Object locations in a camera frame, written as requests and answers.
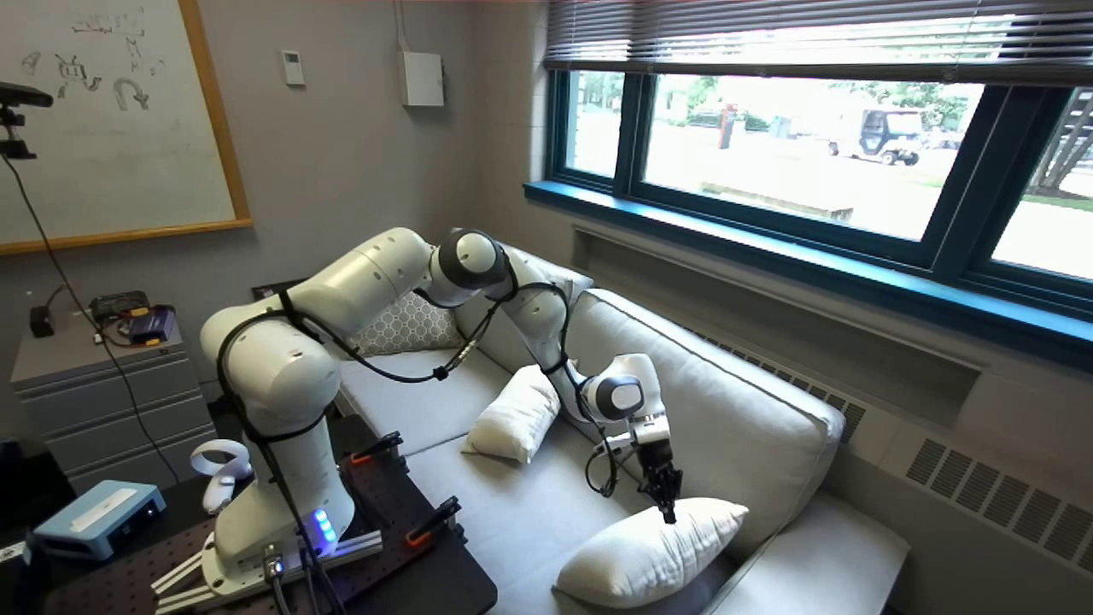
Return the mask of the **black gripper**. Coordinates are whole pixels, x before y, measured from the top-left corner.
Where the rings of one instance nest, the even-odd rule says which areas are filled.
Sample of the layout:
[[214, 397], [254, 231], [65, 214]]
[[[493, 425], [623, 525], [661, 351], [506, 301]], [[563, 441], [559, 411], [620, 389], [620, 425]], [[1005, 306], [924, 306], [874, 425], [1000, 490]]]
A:
[[672, 525], [683, 480], [672, 466], [671, 421], [652, 418], [647, 425], [630, 425], [625, 431], [608, 439], [608, 452], [640, 458], [642, 490], [655, 504], [663, 518]]

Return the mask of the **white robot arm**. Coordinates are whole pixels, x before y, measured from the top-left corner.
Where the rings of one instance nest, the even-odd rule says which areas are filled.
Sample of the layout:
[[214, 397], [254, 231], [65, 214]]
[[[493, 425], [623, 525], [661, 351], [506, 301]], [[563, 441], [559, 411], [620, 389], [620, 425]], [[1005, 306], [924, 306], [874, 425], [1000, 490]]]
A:
[[[568, 359], [568, 291], [483, 231], [428, 244], [398, 226], [301, 285], [221, 308], [203, 326], [218, 386], [244, 415], [246, 441], [259, 449], [259, 476], [214, 515], [209, 564], [218, 575], [241, 577], [266, 550], [301, 547], [318, 556], [350, 534], [358, 505], [336, 470], [327, 406], [346, 392], [353, 362], [376, 378], [402, 378], [362, 354], [353, 334], [410, 295], [444, 311], [490, 299], [559, 405], [598, 431], [604, 452], [636, 452], [647, 497], [666, 523], [675, 518], [683, 476], [672, 470], [652, 359], [620, 354], [598, 375], [586, 375]], [[457, 359], [425, 378], [440, 384], [455, 370]]]

